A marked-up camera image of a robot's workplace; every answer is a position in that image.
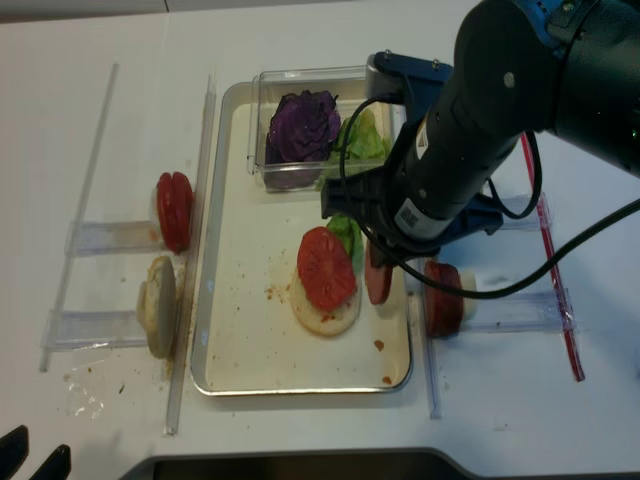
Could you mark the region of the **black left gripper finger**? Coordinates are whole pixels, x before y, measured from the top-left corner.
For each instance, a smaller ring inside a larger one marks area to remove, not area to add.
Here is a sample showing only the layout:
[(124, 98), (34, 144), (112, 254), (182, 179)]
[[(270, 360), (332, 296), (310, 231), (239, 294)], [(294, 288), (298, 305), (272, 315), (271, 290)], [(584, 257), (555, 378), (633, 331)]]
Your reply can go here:
[(25, 425), (14, 428), (0, 439), (0, 480), (9, 480), (29, 454), (29, 431)]
[(71, 472), (71, 448), (59, 445), (30, 477), (30, 480), (66, 480)]

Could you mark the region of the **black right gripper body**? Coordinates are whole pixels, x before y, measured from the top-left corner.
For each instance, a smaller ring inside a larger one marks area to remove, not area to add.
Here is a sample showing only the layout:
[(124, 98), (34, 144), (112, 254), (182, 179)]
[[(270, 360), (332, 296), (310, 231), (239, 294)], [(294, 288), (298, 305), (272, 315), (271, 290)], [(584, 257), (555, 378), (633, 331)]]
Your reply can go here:
[(426, 216), (408, 197), (397, 207), (386, 202), (383, 169), (365, 171), (345, 180), (327, 180), (320, 193), (324, 219), (341, 214), (359, 222), (370, 233), (373, 265), (397, 266), (416, 258), (433, 257), (443, 246), (472, 234), (494, 234), (503, 225), (503, 215), (494, 201), (477, 193), (451, 220)]

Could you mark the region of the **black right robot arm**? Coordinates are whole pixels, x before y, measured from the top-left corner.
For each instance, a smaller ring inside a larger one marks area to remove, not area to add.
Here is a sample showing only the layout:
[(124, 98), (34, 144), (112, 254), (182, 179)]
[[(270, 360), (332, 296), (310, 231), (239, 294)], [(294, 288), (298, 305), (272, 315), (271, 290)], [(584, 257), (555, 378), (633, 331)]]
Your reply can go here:
[(503, 222), (481, 192), (526, 132), (547, 131), (639, 171), (639, 5), (483, 1), (463, 20), (452, 64), (379, 52), (367, 94), (401, 105), (385, 163), (327, 181), (324, 217), (359, 218), (395, 264)]

